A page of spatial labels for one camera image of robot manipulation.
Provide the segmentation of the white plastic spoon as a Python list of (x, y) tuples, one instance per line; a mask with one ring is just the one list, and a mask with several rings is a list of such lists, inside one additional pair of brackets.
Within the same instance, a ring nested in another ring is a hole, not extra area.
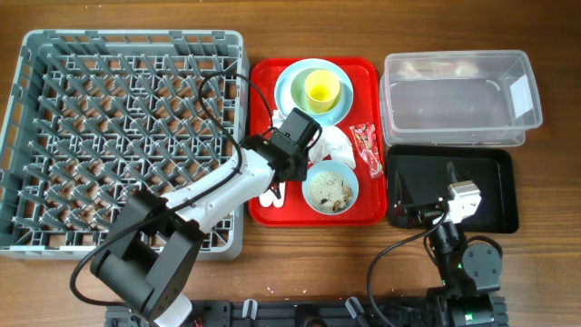
[(260, 202), (260, 205), (262, 207), (271, 206), (275, 199), (276, 199), (276, 196), (271, 190), (268, 190), (259, 196), (259, 202)]

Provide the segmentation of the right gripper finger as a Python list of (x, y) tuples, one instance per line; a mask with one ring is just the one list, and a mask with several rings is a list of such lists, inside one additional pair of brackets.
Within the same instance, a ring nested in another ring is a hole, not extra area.
[(405, 183), (405, 179), (402, 177), (399, 171), (395, 173), (395, 204), (406, 205), (409, 201), (409, 192)]
[(461, 183), (464, 181), (464, 177), (458, 171), (458, 169), (456, 168), (452, 161), (447, 162), (446, 168), (450, 184)]

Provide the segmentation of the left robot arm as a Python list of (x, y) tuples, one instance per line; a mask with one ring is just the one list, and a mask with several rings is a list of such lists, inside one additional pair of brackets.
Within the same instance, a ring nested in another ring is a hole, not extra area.
[(155, 326), (179, 326), (192, 311), (183, 295), (202, 243), (228, 213), (273, 185), (302, 181), (320, 130), (274, 128), (235, 146), (218, 169), (182, 189), (133, 195), (105, 241), (85, 258), (91, 273)]

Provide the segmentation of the rice food leftovers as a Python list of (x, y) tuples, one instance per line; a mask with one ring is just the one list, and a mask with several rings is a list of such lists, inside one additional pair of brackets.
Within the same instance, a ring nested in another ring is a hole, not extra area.
[(340, 213), (347, 209), (353, 198), (348, 182), (337, 173), (315, 174), (307, 187), (307, 201), (321, 213)]

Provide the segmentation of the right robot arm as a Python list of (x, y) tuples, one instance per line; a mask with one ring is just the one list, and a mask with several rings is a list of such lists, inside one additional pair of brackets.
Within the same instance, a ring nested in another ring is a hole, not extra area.
[(500, 289), (503, 251), (494, 240), (468, 238), (462, 222), (482, 200), (472, 181), (455, 181), (434, 203), (415, 204), (401, 173), (395, 173), (395, 214), (422, 239), (442, 285), (428, 290), (427, 302), (437, 326), (507, 326), (506, 300)]

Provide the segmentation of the red snack wrapper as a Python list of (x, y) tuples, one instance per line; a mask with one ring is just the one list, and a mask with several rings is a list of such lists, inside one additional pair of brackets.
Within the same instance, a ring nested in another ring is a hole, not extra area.
[(350, 127), (350, 132), (359, 156), (368, 166), (369, 176), (372, 179), (382, 177), (384, 171), (379, 157), (375, 125), (373, 123), (355, 124)]

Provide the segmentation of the small light blue bowl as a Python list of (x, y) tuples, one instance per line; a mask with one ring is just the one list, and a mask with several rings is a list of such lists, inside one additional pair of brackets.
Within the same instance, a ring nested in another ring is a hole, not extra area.
[(325, 160), (312, 165), (301, 186), (308, 206), (325, 215), (347, 212), (357, 201), (359, 181), (346, 164)]

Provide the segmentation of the white napkin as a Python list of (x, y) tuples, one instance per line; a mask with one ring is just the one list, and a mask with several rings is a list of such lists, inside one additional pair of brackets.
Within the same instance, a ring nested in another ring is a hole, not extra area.
[(356, 168), (353, 145), (349, 137), (336, 126), (322, 128), (320, 139), (309, 149), (309, 162), (316, 164), (326, 157), (346, 164), (351, 170)]

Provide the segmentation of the white plastic fork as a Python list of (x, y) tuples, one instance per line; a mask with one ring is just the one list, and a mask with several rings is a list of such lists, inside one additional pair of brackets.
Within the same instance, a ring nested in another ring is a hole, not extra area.
[(286, 183), (279, 183), (274, 189), (274, 199), (272, 205), (281, 208), (285, 202)]

